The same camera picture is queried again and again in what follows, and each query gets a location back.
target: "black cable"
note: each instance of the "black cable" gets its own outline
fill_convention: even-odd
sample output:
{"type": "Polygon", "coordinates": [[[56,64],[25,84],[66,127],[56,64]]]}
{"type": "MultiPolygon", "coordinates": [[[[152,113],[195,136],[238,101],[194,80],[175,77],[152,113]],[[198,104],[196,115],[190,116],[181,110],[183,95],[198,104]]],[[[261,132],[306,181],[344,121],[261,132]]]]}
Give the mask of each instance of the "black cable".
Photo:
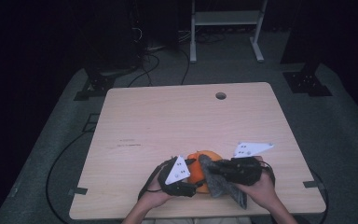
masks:
{"type": "Polygon", "coordinates": [[[46,200],[48,201],[48,207],[50,208],[51,212],[54,214],[54,216],[57,217],[57,219],[59,219],[62,223],[68,223],[66,222],[62,217],[60,217],[60,215],[57,213],[57,211],[54,209],[51,200],[49,198],[48,195],[48,184],[50,182],[50,176],[51,173],[53,172],[53,169],[57,163],[57,161],[60,159],[60,157],[62,156],[62,154],[75,142],[77,141],[79,138],[81,138],[83,135],[85,135],[86,133],[90,133],[91,131],[95,130],[95,127],[92,127],[90,129],[87,129],[86,131],[84,131],[82,134],[80,134],[78,137],[76,137],[72,142],[70,142],[62,151],[61,153],[58,155],[58,157],[55,159],[55,161],[53,162],[53,164],[50,167],[50,170],[48,171],[48,178],[46,180],[46,186],[45,186],[45,192],[46,192],[46,200]]]}
{"type": "Polygon", "coordinates": [[[184,75],[183,78],[182,78],[182,82],[180,83],[181,85],[183,85],[183,83],[185,82],[185,78],[186,78],[186,76],[187,76],[187,73],[188,73],[188,69],[189,69],[189,67],[190,67],[190,59],[188,58],[188,55],[185,53],[184,50],[180,49],[180,51],[182,51],[182,52],[185,54],[186,59],[187,59],[186,72],[185,72],[185,75],[184,75]]]}
{"type": "Polygon", "coordinates": [[[136,77],[135,79],[133,79],[127,87],[130,87],[130,86],[132,85],[132,83],[136,81],[136,79],[138,79],[138,78],[140,78],[140,77],[142,77],[142,76],[144,76],[144,75],[148,75],[149,72],[155,70],[155,69],[158,67],[158,65],[159,65],[159,58],[158,58],[157,56],[155,56],[155,55],[152,55],[152,54],[150,54],[149,56],[151,56],[151,57],[157,59],[156,65],[155,65],[154,67],[152,67],[150,70],[145,71],[144,73],[142,73],[141,75],[139,75],[138,77],[136,77]]]}
{"type": "Polygon", "coordinates": [[[316,177],[318,177],[319,179],[319,182],[321,182],[321,184],[323,184],[324,186],[324,197],[325,197],[325,203],[326,203],[326,209],[324,210],[324,215],[322,216],[321,220],[319,221],[319,224],[323,224],[324,221],[326,220],[327,218],[327,213],[328,213],[328,207],[329,207],[329,198],[328,198],[328,191],[327,191],[327,188],[325,187],[324,185],[324,182],[322,181],[322,178],[314,171],[310,168],[310,171],[316,175],[316,177]]]}

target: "wooden tabletop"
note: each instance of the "wooden tabletop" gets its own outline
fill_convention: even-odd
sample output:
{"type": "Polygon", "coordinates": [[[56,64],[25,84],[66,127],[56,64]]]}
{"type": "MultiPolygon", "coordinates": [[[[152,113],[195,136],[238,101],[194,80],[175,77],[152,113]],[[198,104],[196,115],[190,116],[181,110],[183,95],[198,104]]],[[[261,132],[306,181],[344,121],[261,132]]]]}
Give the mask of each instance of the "wooden tabletop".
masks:
{"type": "MultiPolygon", "coordinates": [[[[198,150],[230,159],[240,141],[274,144],[259,156],[273,167],[291,213],[324,211],[319,190],[304,187],[313,178],[270,85],[235,83],[110,90],[78,183],[87,193],[75,195],[70,217],[124,218],[163,161],[198,150]]],[[[244,210],[227,195],[196,194],[169,200],[146,217],[262,214],[268,211],[250,198],[244,210]]]]}

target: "white metal frame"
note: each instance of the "white metal frame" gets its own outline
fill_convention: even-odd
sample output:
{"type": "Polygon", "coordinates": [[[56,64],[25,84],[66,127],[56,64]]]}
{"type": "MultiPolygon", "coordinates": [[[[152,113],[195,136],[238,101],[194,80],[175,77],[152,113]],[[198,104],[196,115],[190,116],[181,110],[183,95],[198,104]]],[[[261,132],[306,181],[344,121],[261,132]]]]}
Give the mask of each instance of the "white metal frame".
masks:
{"type": "Polygon", "coordinates": [[[242,25],[255,24],[255,36],[250,37],[252,48],[255,52],[255,57],[259,63],[264,62],[264,57],[258,47],[258,37],[263,24],[264,14],[267,7],[268,0],[262,0],[260,10],[248,11],[208,11],[197,12],[196,0],[192,1],[191,8],[191,42],[190,42],[190,61],[195,63],[197,61],[196,52],[196,26],[198,25],[242,25]]]}

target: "orange ball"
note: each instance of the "orange ball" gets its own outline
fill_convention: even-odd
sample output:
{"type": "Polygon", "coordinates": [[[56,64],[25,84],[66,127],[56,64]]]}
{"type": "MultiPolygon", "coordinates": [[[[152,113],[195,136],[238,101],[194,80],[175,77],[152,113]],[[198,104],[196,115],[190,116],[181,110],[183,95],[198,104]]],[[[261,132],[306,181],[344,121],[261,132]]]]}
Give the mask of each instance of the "orange ball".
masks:
{"type": "MultiPolygon", "coordinates": [[[[190,171],[190,177],[187,178],[188,183],[195,184],[205,179],[205,175],[202,172],[201,164],[199,162],[200,155],[207,155],[212,161],[220,161],[223,159],[221,156],[210,150],[197,151],[196,153],[188,155],[188,159],[196,159],[196,161],[188,165],[188,171],[190,171]]],[[[201,187],[197,188],[197,192],[209,193],[208,185],[204,183],[201,187]]]]}

